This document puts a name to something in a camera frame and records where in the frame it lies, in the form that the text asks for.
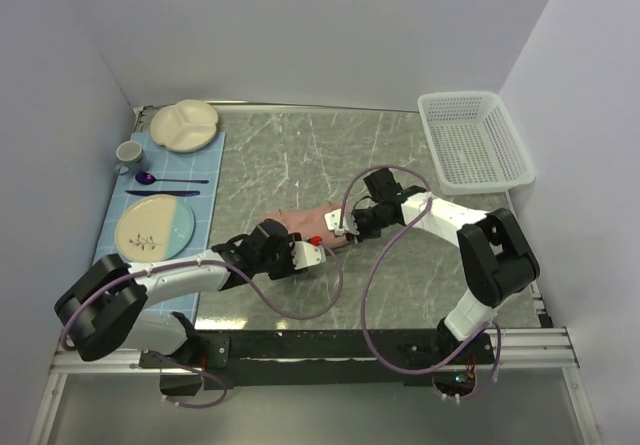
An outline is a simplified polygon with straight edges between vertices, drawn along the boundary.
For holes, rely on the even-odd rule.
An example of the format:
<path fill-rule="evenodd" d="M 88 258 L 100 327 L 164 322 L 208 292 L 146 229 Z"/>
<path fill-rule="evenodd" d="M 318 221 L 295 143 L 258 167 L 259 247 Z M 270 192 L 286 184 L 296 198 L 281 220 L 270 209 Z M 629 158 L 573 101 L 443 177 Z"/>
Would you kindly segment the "pink printed t shirt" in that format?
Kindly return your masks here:
<path fill-rule="evenodd" d="M 322 243 L 331 249 L 338 249 L 348 244 L 345 236 L 338 237 L 327 228 L 325 215 L 339 210 L 341 203 L 330 201 L 309 210 L 278 209 L 262 215 L 258 221 L 275 220 L 281 223 L 290 233 L 299 233 L 303 239 L 321 237 Z"/>

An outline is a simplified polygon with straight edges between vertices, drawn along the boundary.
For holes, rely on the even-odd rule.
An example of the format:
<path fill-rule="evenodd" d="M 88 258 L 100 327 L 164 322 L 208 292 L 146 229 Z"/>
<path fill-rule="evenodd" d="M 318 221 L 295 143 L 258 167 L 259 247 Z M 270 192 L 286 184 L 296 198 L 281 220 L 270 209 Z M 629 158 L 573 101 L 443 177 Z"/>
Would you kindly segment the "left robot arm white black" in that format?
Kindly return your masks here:
<path fill-rule="evenodd" d="M 265 220 L 197 255 L 157 263 L 126 263 L 117 254 L 96 261 L 55 303 L 63 325 L 60 345 L 82 360 L 102 359 L 149 330 L 143 310 L 174 298 L 224 291 L 260 274 L 272 280 L 303 273 L 325 261 L 320 246 Z"/>

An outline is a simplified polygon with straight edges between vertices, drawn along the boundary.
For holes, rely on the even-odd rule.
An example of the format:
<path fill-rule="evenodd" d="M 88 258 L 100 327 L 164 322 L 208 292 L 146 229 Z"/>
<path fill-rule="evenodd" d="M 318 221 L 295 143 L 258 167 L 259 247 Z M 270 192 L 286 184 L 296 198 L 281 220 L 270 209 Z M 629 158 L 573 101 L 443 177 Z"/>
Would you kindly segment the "white plastic basket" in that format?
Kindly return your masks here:
<path fill-rule="evenodd" d="M 503 193 L 535 180 L 529 153 L 499 95 L 430 93 L 417 105 L 444 194 Z"/>

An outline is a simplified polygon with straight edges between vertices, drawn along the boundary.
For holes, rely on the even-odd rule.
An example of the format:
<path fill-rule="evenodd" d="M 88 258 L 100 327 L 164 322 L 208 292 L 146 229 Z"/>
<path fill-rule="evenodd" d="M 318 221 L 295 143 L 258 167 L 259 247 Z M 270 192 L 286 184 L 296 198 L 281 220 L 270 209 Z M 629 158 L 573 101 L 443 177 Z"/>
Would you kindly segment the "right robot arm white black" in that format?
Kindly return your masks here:
<path fill-rule="evenodd" d="M 434 235 L 458 249 L 466 291 L 438 324 L 437 349 L 445 361 L 460 363 L 504 302 L 540 276 L 539 262 L 515 215 L 506 208 L 487 212 L 439 198 L 424 177 L 406 167 L 370 167 L 354 180 L 364 182 L 374 205 L 351 212 L 342 205 L 337 229 L 364 241 L 378 238 L 388 227 L 400 227 L 378 255 L 366 289 L 391 249 L 411 230 Z"/>

